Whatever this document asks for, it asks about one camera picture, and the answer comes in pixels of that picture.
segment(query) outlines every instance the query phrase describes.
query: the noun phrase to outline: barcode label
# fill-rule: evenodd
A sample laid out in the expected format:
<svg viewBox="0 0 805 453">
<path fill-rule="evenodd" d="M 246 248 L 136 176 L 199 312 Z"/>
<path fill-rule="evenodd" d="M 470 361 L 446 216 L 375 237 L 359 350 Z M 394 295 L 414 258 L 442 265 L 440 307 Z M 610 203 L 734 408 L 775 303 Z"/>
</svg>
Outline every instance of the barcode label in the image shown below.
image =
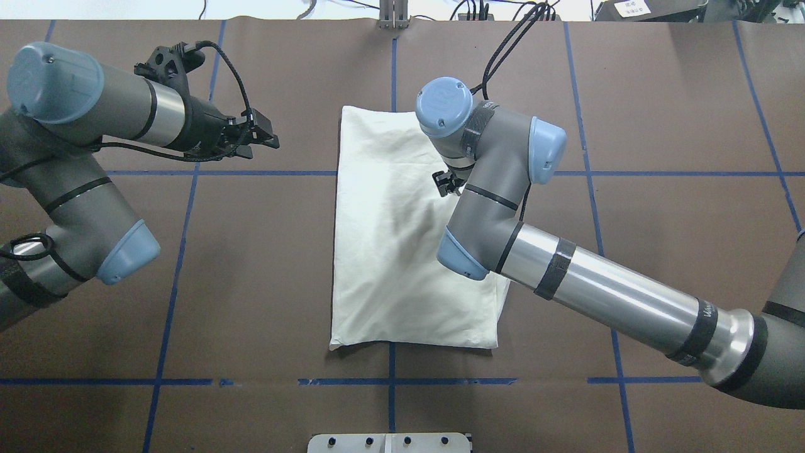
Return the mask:
<svg viewBox="0 0 805 453">
<path fill-rule="evenodd" d="M 651 10 L 644 0 L 627 0 L 615 3 L 615 9 L 621 17 L 634 17 L 651 14 Z"/>
</svg>

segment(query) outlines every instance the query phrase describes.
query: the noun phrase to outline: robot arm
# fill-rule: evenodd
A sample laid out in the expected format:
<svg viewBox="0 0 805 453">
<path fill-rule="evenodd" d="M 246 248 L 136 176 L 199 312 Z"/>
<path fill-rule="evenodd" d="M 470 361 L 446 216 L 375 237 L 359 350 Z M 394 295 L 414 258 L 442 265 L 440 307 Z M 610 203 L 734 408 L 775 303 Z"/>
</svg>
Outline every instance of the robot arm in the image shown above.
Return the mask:
<svg viewBox="0 0 805 453">
<path fill-rule="evenodd" d="M 762 405 L 805 409 L 805 240 L 798 241 L 760 315 L 722 310 L 514 217 L 526 188 L 545 184 L 566 135 L 441 77 L 423 88 L 417 118 L 449 172 L 444 195 L 464 186 L 437 258 L 474 280 L 489 271 L 661 351 L 707 384 Z"/>
<path fill-rule="evenodd" d="M 245 93 L 240 118 L 190 95 L 187 72 L 204 63 L 202 47 L 216 46 L 156 48 L 134 74 L 53 44 L 19 51 L 8 80 L 12 107 L 0 115 L 0 182 L 28 189 L 53 225 L 0 247 L 0 331 L 94 276 L 113 285 L 159 254 L 92 157 L 103 135 L 180 151 L 184 157 L 165 156 L 189 161 L 251 158 L 250 143 L 279 147 Z"/>
</svg>

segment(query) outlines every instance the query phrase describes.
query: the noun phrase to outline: table surface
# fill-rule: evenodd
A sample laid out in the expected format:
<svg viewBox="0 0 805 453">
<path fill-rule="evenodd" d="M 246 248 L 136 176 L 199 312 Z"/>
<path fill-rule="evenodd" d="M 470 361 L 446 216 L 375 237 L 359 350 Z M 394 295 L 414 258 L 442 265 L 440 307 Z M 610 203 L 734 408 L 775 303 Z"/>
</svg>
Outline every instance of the table surface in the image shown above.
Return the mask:
<svg viewBox="0 0 805 453">
<path fill-rule="evenodd" d="M 318 433 L 458 431 L 475 451 L 802 451 L 805 414 L 732 399 L 513 286 L 492 351 L 328 351 L 343 105 L 410 111 L 470 85 L 511 23 L 2 21 L 128 69 L 157 45 L 222 44 L 279 150 L 200 165 L 97 154 L 162 244 L 0 335 L 0 451 L 305 451 Z M 716 303 L 758 312 L 805 212 L 805 28 L 540 23 L 490 97 L 568 132 L 526 220 Z M 241 111 L 223 64 L 191 91 Z M 0 107 L 6 108 L 5 96 Z M 0 186 L 0 239 L 50 224 Z"/>
</svg>

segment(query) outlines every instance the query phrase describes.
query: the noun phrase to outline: folded towel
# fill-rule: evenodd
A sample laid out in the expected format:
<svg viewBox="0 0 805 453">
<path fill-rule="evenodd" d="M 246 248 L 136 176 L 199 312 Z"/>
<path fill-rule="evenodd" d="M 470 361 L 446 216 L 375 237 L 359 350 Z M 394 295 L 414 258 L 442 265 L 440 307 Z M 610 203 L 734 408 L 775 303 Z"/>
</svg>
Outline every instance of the folded towel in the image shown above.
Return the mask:
<svg viewBox="0 0 805 453">
<path fill-rule="evenodd" d="M 509 281 L 471 281 L 436 261 L 458 197 L 413 112 L 345 106 L 338 162 L 330 349 L 386 340 L 497 347 Z"/>
</svg>

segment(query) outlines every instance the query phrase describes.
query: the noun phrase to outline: white bracket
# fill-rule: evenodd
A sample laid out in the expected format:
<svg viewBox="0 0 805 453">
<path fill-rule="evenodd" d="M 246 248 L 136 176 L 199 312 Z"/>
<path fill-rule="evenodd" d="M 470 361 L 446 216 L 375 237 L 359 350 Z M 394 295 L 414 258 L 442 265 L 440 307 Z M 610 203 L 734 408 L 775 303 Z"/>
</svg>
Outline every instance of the white bracket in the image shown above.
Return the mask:
<svg viewBox="0 0 805 453">
<path fill-rule="evenodd" d="M 471 434 L 317 434 L 308 453 L 473 453 Z"/>
<path fill-rule="evenodd" d="M 408 0 L 380 0 L 380 28 L 408 28 Z"/>
</svg>

